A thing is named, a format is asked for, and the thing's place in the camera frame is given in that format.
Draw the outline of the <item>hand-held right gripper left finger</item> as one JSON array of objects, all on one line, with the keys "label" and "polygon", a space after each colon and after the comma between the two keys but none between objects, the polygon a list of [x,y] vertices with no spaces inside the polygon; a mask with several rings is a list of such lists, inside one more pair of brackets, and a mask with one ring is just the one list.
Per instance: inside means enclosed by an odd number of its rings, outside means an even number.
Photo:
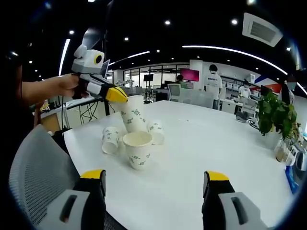
[{"label": "hand-held right gripper left finger", "polygon": [[47,230],[102,230],[106,204],[106,171],[83,173],[73,189],[67,189],[47,207]]}]

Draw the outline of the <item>person's left hand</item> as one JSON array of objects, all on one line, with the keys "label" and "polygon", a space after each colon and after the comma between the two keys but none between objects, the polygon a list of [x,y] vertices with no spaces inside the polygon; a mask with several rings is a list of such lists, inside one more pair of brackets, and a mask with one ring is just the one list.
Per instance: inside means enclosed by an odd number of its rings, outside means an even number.
[{"label": "person's left hand", "polygon": [[88,92],[82,91],[79,86],[79,76],[76,74],[65,74],[58,76],[59,95],[73,99],[87,98]]}]

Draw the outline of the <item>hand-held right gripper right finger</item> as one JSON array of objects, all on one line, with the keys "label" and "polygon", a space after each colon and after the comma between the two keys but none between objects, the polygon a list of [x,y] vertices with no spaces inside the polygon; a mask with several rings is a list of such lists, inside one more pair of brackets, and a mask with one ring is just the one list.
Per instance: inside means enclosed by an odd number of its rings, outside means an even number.
[{"label": "hand-held right gripper right finger", "polygon": [[260,209],[229,178],[214,171],[204,172],[202,220],[205,230],[266,230]]}]

